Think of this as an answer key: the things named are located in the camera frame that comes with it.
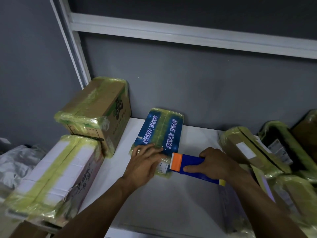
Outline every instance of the person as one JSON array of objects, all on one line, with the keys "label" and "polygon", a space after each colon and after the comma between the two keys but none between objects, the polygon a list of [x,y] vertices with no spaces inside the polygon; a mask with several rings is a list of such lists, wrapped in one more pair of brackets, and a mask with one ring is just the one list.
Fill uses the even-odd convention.
[{"label": "person", "polygon": [[[154,148],[154,144],[135,147],[123,176],[54,237],[104,237],[126,199],[153,178],[160,159],[165,157],[160,153],[162,150]],[[236,191],[257,238],[306,237],[237,162],[214,148],[205,149],[199,156],[205,158],[204,162],[186,166],[184,171],[228,182]]]}]

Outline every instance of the person's right arm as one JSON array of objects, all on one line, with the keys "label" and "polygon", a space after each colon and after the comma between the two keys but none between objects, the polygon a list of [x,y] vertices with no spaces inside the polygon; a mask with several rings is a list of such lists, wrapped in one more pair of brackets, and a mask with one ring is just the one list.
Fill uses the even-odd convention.
[{"label": "person's right arm", "polygon": [[207,148],[199,156],[205,158],[203,163],[183,170],[228,182],[236,191],[257,238],[307,238],[252,176],[228,155],[219,149]]}]

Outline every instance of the person's left arm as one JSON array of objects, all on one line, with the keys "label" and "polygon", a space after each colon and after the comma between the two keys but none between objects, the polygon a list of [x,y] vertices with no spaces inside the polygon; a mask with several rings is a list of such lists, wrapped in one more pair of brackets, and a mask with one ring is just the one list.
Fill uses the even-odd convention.
[{"label": "person's left arm", "polygon": [[124,175],[102,196],[76,215],[54,238],[65,237],[105,237],[114,217],[137,188],[146,184],[153,176],[163,150],[153,148],[153,144],[137,146]]}]

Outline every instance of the table surface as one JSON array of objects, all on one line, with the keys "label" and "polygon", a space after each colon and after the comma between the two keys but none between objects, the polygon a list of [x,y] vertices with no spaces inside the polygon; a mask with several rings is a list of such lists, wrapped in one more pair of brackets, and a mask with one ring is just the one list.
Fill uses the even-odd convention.
[{"label": "table surface", "polygon": [[[80,211],[123,175],[143,123],[130,118],[114,156],[103,162]],[[207,147],[220,148],[220,132],[184,125],[178,152],[198,156]],[[109,238],[157,236],[227,237],[218,185],[174,172],[170,178],[154,176],[127,199],[106,234]]]}]

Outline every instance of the finger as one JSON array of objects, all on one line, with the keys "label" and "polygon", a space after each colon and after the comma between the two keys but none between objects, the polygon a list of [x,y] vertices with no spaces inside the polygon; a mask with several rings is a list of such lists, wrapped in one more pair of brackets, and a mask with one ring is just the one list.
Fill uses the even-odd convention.
[{"label": "finger", "polygon": [[166,155],[164,155],[164,154],[154,154],[154,155],[152,155],[151,157],[149,157],[148,160],[149,160],[149,162],[150,162],[151,164],[153,164],[154,162],[156,162],[156,161],[158,161],[158,160],[160,160],[160,159],[165,160],[165,159],[167,159],[167,158],[168,158],[168,156],[166,156]]},{"label": "finger", "polygon": [[147,151],[147,149],[151,148],[153,146],[154,146],[154,144],[147,144],[147,145],[142,146],[142,148],[139,152],[139,155],[144,155],[144,153]]},{"label": "finger", "polygon": [[144,146],[144,145],[138,145],[138,146],[136,146],[136,147],[133,149],[133,151],[132,151],[131,157],[136,156],[136,155],[138,154],[138,150],[141,149],[143,146]]},{"label": "finger", "polygon": [[212,152],[212,150],[214,150],[214,148],[212,148],[212,147],[206,148],[205,150],[200,152],[199,157],[205,158],[208,155],[208,153]]},{"label": "finger", "polygon": [[152,148],[148,149],[143,156],[145,156],[145,158],[148,158],[151,155],[160,153],[162,151],[163,151],[163,147],[161,147],[161,148],[153,148],[152,147]]},{"label": "finger", "polygon": [[149,172],[149,177],[150,179],[153,178],[155,171],[156,171],[156,167],[158,166],[158,164],[160,163],[160,161],[156,161],[152,164],[151,168],[150,168],[150,172]]},{"label": "finger", "polygon": [[203,166],[202,165],[188,165],[183,168],[183,171],[188,173],[202,173]]}]

